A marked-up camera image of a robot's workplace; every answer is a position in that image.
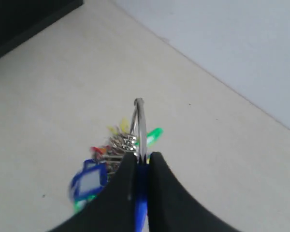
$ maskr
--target metal ring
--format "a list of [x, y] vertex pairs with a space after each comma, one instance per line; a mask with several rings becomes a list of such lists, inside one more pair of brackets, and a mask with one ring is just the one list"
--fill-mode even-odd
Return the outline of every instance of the metal ring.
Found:
[[144, 101], [142, 98], [137, 98], [134, 100], [135, 109], [132, 115], [130, 134], [135, 134], [138, 127], [139, 132], [139, 149], [137, 151], [137, 156], [140, 160], [146, 163], [146, 153], [147, 153], [147, 131], [146, 131], [146, 120], [144, 113]]

